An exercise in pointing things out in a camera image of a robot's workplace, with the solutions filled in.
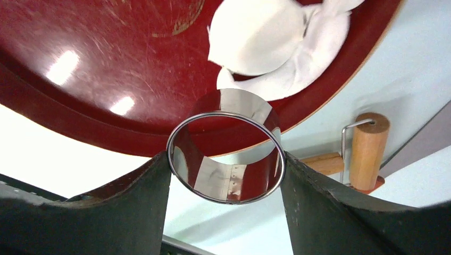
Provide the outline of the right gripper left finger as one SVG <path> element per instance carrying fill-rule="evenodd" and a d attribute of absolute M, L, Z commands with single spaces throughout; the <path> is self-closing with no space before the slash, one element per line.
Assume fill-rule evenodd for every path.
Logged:
<path fill-rule="evenodd" d="M 1 185 L 1 254 L 159 254 L 171 171 L 160 153 L 66 201 Z"/>

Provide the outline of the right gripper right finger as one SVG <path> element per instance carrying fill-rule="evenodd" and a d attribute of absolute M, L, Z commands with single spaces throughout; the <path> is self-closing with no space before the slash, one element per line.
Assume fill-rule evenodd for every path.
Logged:
<path fill-rule="evenodd" d="M 410 207 L 349 188 L 286 155 L 281 194 L 294 254 L 450 254 L 450 202 Z"/>

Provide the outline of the wooden dough roller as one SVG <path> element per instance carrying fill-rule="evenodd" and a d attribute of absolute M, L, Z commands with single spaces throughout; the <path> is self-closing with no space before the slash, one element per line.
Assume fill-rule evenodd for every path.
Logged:
<path fill-rule="evenodd" d="M 323 175 L 339 173 L 339 182 L 370 194 L 385 183 L 379 175 L 390 121 L 382 114 L 360 114 L 341 131 L 340 152 L 317 155 L 300 161 Z"/>

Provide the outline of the small metal cup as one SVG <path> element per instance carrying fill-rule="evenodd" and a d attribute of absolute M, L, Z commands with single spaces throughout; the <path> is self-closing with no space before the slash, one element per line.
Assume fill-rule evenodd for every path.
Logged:
<path fill-rule="evenodd" d="M 189 132 L 193 122 L 230 118 L 253 126 L 272 146 L 253 159 L 225 164 L 206 156 Z M 286 172 L 279 118 L 263 98 L 241 89 L 219 89 L 199 99 L 171 132 L 166 152 L 172 174 L 192 193 L 221 204 L 242 205 L 272 194 Z"/>

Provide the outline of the round red plate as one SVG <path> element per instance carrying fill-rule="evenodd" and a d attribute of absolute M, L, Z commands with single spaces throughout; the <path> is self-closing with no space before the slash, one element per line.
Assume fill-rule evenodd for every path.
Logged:
<path fill-rule="evenodd" d="M 222 1 L 1 1 L 1 105 L 69 138 L 153 157 L 220 67 L 207 61 Z M 269 102 L 282 133 L 325 106 L 384 38 L 405 1 L 364 1 L 338 56 L 306 89 Z M 189 125 L 208 156 L 260 145 L 262 132 L 226 117 Z"/>

